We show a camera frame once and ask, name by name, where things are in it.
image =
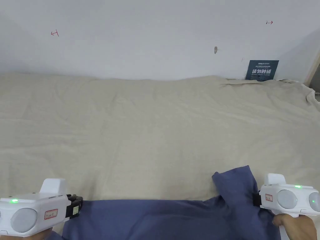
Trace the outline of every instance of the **white sticker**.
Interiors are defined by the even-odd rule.
[[[266,200],[269,201],[269,202],[273,202],[272,195],[266,194]]]
[[[72,213],[72,215],[75,215],[75,214],[77,214],[78,212],[79,212],[79,206],[76,206],[76,207],[73,208],[73,213]]]
[[[58,215],[58,209],[53,209],[53,210],[49,210],[46,211],[44,214],[44,219],[50,219],[50,218],[55,218]]]

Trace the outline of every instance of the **sign with white text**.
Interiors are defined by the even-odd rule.
[[[247,80],[257,80],[259,82],[273,79],[276,73],[279,60],[250,60]]]

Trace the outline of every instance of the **red label sticker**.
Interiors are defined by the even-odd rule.
[[[53,210],[49,210],[46,211],[44,214],[44,219],[50,219],[50,218],[55,218],[58,215],[58,209],[53,209]]]
[[[269,201],[269,202],[273,202],[272,195],[266,194],[266,200]]]

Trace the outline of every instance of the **white wall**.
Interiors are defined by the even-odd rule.
[[[2,0],[0,30],[0,72],[244,78],[249,60],[280,60],[275,78],[303,82],[320,1]]]

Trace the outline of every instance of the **blue fabric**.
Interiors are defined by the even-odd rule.
[[[280,240],[273,215],[252,204],[257,183],[249,166],[212,179],[220,196],[207,201],[85,201],[79,217],[66,222],[63,237],[50,240],[252,239]]]

